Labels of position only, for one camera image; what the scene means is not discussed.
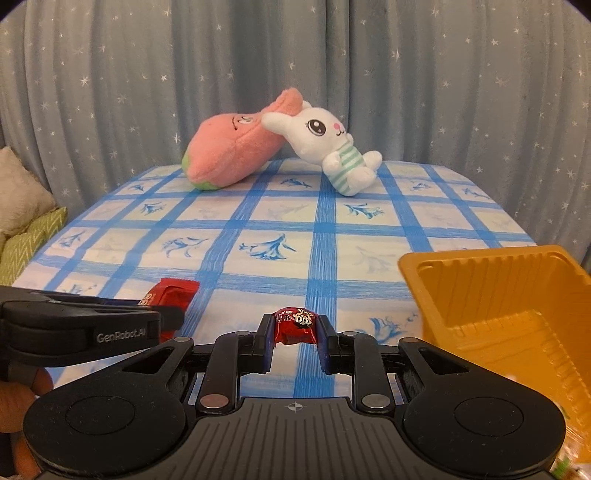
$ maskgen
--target bunny arm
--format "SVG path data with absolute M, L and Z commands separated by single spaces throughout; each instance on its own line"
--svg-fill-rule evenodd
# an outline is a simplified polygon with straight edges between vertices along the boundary
M 322 161 L 322 171 L 326 175 L 334 175 L 340 170 L 340 156 L 338 152 L 329 153 Z

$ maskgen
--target blue and white plaid cloth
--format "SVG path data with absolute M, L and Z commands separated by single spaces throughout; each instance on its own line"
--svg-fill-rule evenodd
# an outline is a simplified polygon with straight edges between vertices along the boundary
M 384 162 L 379 181 L 351 198 L 319 169 L 274 161 L 216 192 L 199 192 L 178 166 L 156 167 L 105 196 L 35 257 L 16 286 L 140 299 L 161 277 L 201 287 L 182 335 L 210 343 L 255 330 L 264 313 L 303 306 L 337 331 L 382 343 L 421 336 L 417 306 L 398 271 L 410 251 L 532 245 L 486 193 L 443 167 Z M 52 369 L 63 384 L 114 360 Z M 243 395 L 347 394 L 313 345 L 278 345 L 267 375 Z

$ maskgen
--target bunny eye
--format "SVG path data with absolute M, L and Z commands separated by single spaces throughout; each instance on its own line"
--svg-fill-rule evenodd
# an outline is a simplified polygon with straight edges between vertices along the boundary
M 320 120 L 309 120 L 306 124 L 310 130 L 317 137 L 322 137 L 326 133 L 326 126 Z

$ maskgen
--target pink plush toy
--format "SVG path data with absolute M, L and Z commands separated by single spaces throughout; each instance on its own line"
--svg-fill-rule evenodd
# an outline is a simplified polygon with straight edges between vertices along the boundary
M 262 114 L 294 116 L 301 112 L 302 103 L 301 93 L 290 88 L 261 112 L 208 118 L 189 142 L 182 162 L 185 175 L 199 190 L 217 190 L 249 176 L 285 143 L 284 137 L 263 128 Z

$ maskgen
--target yellow tray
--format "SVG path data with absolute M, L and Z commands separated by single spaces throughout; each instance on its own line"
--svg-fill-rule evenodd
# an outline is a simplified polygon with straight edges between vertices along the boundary
M 544 394 L 591 462 L 591 278 L 561 247 L 410 253 L 423 339 Z

